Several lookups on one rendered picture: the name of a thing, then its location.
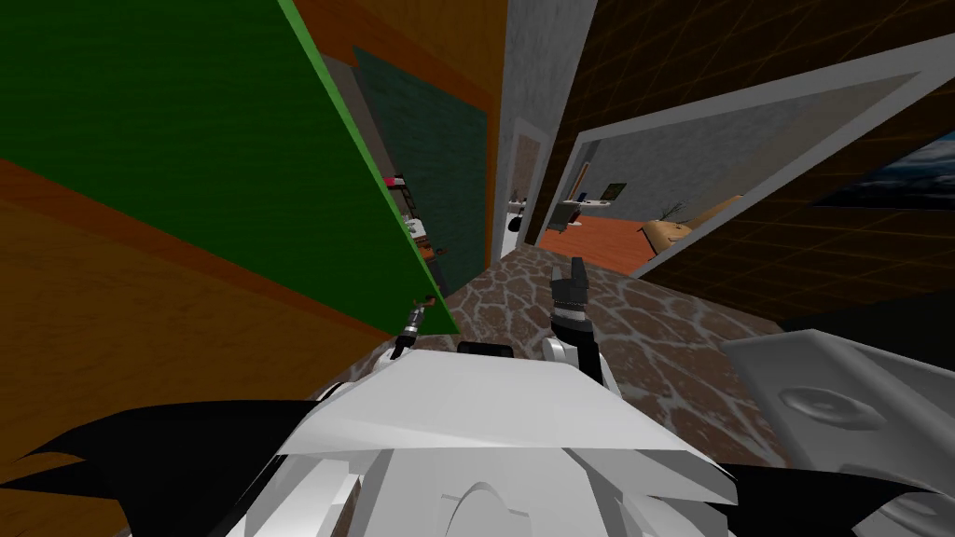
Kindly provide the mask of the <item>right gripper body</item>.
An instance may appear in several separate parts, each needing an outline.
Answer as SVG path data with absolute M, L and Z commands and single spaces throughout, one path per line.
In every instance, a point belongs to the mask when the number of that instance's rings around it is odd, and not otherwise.
M 551 295 L 555 302 L 587 302 L 588 276 L 586 270 L 573 270 L 569 278 L 564 278 L 559 268 L 553 268 Z

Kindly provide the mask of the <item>white desk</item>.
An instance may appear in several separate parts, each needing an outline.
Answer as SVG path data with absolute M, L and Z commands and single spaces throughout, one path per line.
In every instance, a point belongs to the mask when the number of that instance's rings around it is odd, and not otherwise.
M 586 196 L 583 196 L 578 200 L 559 201 L 548 221 L 547 228 L 562 233 L 567 227 L 581 226 L 582 223 L 579 219 L 583 209 L 608 207 L 612 201 L 620 196 L 626 185 L 626 183 L 610 184 L 602 195 L 595 200 L 589 200 Z

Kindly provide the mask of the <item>dark shelf rack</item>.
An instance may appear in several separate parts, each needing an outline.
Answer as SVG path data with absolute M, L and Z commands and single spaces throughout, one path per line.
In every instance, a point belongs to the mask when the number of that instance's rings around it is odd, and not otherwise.
M 399 211 L 399 215 L 403 218 L 403 221 L 408 228 L 410 237 L 415 243 L 417 250 L 419 250 L 425 265 L 431 272 L 439 292 L 443 297 L 449 296 L 450 289 L 444 277 L 443 271 L 437 262 L 439 257 L 447 253 L 446 248 L 435 247 L 430 241 L 420 216 L 420 210 L 417 208 L 417 205 L 411 196 L 404 177 L 401 174 L 387 176 L 383 179 L 383 182 L 386 185 L 387 190 L 391 193 Z

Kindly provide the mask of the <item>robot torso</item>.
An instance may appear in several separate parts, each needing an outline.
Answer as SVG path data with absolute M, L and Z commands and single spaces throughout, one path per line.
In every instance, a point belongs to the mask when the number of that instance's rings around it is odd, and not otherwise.
M 568 362 L 381 357 L 279 456 L 225 537 L 737 537 L 731 476 Z

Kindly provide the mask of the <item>green door leaf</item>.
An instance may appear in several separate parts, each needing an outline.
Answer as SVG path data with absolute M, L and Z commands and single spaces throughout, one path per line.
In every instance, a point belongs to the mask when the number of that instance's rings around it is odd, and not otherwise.
M 0 0 L 0 208 L 70 291 L 397 332 L 439 298 L 294 0 Z

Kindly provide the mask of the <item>dark cloudy wall picture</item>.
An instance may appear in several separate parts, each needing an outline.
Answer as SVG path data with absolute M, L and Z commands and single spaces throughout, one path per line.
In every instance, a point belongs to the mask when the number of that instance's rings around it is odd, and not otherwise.
M 955 131 L 828 194 L 820 207 L 955 212 Z

